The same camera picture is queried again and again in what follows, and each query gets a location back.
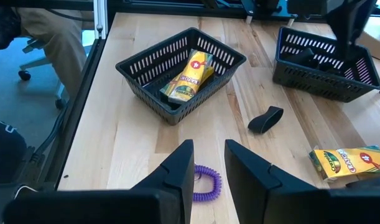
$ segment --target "black metal frame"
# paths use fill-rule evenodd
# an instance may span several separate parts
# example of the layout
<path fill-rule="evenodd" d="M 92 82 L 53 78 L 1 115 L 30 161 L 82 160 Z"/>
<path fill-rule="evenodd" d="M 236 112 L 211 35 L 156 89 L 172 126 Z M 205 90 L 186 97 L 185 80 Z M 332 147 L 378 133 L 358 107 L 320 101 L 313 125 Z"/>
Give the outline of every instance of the black metal frame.
<path fill-rule="evenodd" d="M 170 14 L 184 16 L 203 16 L 203 17 L 229 17 L 245 19 L 247 16 L 253 16 L 257 20 L 278 20 L 287 21 L 294 18 L 292 15 L 258 15 L 250 13 L 254 7 L 252 0 L 241 0 L 242 4 L 230 3 L 230 7 L 217 4 L 218 8 L 207 8 L 203 4 L 196 3 L 196 0 L 186 0 L 187 2 L 169 0 L 169 2 L 160 1 L 139 1 L 139 0 L 109 0 L 108 17 L 109 27 L 113 22 L 116 12 L 145 13 L 145 14 Z M 47 9 L 72 9 L 82 11 L 92 11 L 93 2 L 88 0 L 0 0 L 0 6 L 10 7 L 38 7 Z M 376 6 L 373 15 L 380 17 L 380 5 Z M 321 16 L 312 16 L 311 18 L 296 18 L 298 22 L 325 22 Z M 103 52 L 106 40 L 96 39 L 88 55 L 85 67 L 82 71 L 83 82 L 78 95 L 74 100 L 70 100 L 67 110 L 67 117 L 57 135 L 49 156 L 45 161 L 44 168 L 40 174 L 37 187 L 39 190 L 57 190 L 63 168 L 67 161 L 72 142 L 75 137 L 76 129 L 80 122 L 82 111 L 85 107 L 86 99 L 93 82 L 101 54 Z"/>

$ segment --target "crayola logo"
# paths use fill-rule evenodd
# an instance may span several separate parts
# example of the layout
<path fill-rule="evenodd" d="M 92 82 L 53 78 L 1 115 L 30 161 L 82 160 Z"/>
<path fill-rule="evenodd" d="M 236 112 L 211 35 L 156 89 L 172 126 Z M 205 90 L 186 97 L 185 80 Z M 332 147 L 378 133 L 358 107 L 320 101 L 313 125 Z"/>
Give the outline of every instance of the crayola logo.
<path fill-rule="evenodd" d="M 336 156 L 334 156 L 330 152 L 324 151 L 324 157 L 327 159 L 329 162 L 329 165 L 331 166 L 331 170 L 335 172 L 336 174 L 339 173 L 340 171 L 340 162 Z"/>

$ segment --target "black plastic basket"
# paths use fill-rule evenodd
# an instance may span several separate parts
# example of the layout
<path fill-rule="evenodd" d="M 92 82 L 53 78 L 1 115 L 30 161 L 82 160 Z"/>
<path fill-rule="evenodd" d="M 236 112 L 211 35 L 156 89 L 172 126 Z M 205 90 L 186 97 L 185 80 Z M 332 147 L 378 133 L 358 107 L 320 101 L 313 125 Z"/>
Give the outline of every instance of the black plastic basket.
<path fill-rule="evenodd" d="M 369 51 L 352 47 L 353 59 L 343 60 L 336 52 L 336 40 L 281 27 L 277 41 L 275 83 L 307 91 L 331 100 L 350 102 L 371 90 L 380 90 L 380 79 Z M 285 61 L 283 54 L 298 54 L 311 48 L 319 63 L 330 62 L 341 75 L 323 72 Z"/>
<path fill-rule="evenodd" d="M 191 49 L 213 54 L 214 74 L 202 89 L 180 106 L 162 102 L 160 89 L 185 68 Z M 122 61 L 116 69 L 126 78 L 133 93 L 175 125 L 228 83 L 246 57 L 196 28 L 189 28 Z"/>

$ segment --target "person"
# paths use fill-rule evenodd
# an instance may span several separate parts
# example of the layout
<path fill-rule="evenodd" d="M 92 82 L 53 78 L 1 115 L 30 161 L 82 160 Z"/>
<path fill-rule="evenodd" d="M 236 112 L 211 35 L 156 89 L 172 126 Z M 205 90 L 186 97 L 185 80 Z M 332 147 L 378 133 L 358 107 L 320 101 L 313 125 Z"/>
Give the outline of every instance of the person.
<path fill-rule="evenodd" d="M 59 13 L 93 19 L 91 11 L 56 10 Z M 45 43 L 44 52 L 70 97 L 76 95 L 86 62 L 82 46 L 82 30 L 94 29 L 93 22 L 67 19 L 46 9 L 15 8 L 21 19 L 21 35 Z"/>
<path fill-rule="evenodd" d="M 14 181 L 26 153 L 27 144 L 17 129 L 0 121 L 0 184 Z"/>

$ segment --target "office chair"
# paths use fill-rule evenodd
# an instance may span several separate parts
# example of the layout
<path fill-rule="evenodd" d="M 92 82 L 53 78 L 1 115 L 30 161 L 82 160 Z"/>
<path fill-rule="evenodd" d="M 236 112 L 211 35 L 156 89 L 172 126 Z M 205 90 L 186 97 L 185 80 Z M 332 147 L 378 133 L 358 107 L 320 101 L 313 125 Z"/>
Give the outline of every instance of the office chair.
<path fill-rule="evenodd" d="M 29 52 L 33 51 L 34 49 L 42 49 L 44 47 L 44 43 L 42 41 L 39 41 L 37 39 L 31 38 L 27 41 L 27 46 L 22 49 L 22 51 L 25 54 L 28 54 Z M 91 45 L 85 46 L 85 52 L 86 54 L 89 53 L 91 49 Z M 30 73 L 27 71 L 28 68 L 35 68 L 42 65 L 48 65 L 50 64 L 49 60 L 47 60 L 46 57 L 38 58 L 36 60 L 33 60 L 31 62 L 27 62 L 23 65 L 20 65 L 20 71 L 18 72 L 18 75 L 20 76 L 21 80 L 28 81 L 31 78 Z M 62 85 L 61 81 L 58 80 L 56 90 L 55 90 L 55 106 L 57 109 L 61 110 L 64 108 L 66 101 L 62 98 L 62 93 L 64 91 L 64 86 Z"/>

